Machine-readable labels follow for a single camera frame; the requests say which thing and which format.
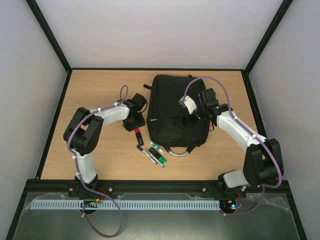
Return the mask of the red highlighter marker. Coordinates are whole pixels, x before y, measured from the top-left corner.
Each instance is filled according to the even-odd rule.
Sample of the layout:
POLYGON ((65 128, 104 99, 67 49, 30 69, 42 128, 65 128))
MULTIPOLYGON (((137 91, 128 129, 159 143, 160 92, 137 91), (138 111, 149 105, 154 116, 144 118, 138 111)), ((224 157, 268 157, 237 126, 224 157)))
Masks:
POLYGON ((141 131, 139 128, 136 128, 134 130, 134 133, 135 133, 135 137, 137 139, 137 143, 139 146, 143 146, 144 145, 144 141, 143 141, 143 138, 142 138, 142 134, 141 134, 141 131))

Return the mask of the black student bag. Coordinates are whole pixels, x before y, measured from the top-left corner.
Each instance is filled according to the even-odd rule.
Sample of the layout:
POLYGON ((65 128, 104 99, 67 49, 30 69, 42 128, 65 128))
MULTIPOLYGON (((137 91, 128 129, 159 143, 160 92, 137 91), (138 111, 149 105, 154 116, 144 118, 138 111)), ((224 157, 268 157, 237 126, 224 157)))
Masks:
POLYGON ((171 156, 185 157, 203 145, 208 137, 210 122, 197 121, 195 125, 184 125, 182 117, 189 111, 179 104, 187 90, 187 96, 200 106, 198 93, 206 89, 202 79, 191 83, 192 76, 158 74, 150 89, 147 112, 147 128, 151 142, 163 147, 171 156))

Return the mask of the green capped thin pen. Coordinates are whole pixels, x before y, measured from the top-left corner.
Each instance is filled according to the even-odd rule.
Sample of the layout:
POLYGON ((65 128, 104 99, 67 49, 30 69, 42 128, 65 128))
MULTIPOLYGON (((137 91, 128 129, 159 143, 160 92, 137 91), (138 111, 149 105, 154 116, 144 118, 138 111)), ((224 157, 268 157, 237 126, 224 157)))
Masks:
POLYGON ((153 152, 150 151, 151 157, 162 167, 165 167, 165 162, 164 162, 164 158, 161 156, 159 157, 158 154, 155 154, 153 152))

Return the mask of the blue capped pen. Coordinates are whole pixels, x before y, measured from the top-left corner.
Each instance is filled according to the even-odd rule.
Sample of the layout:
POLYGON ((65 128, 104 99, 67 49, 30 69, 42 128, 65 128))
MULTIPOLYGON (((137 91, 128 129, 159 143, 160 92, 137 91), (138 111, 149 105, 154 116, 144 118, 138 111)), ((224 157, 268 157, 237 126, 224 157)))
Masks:
POLYGON ((158 164, 157 161, 152 158, 151 154, 150 154, 148 151, 144 150, 140 145, 137 145, 136 147, 137 147, 137 149, 140 150, 144 155, 146 155, 154 164, 156 164, 156 165, 158 164))

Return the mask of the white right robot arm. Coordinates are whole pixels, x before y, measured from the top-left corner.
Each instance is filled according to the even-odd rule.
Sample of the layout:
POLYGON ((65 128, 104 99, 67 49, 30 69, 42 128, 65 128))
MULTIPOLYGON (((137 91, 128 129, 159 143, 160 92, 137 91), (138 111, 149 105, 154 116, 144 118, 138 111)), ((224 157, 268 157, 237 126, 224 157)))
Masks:
POLYGON ((267 184, 271 180, 281 185, 284 174, 280 143, 272 138, 255 132, 245 124, 232 110, 228 103, 219 104, 213 89, 205 89, 198 94, 200 105, 188 95, 184 95, 179 103, 187 108, 186 116, 189 124, 209 120, 214 126, 225 131, 244 151, 244 163, 241 169, 222 174, 218 183, 218 191, 229 196, 236 187, 267 184))

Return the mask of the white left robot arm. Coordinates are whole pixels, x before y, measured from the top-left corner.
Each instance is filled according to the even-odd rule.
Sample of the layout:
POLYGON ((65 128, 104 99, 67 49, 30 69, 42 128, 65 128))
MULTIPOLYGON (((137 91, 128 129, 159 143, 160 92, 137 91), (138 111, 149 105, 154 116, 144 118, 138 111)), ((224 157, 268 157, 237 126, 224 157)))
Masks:
POLYGON ((147 99, 137 93, 132 99, 121 99, 107 107, 92 110, 80 107, 76 110, 63 134, 63 139, 67 143, 68 150, 73 154, 76 177, 80 181, 90 184, 97 178, 93 151, 98 144, 103 127, 122 121, 126 131, 134 131, 138 145, 144 145, 140 128, 146 124, 143 108, 147 104, 147 99))

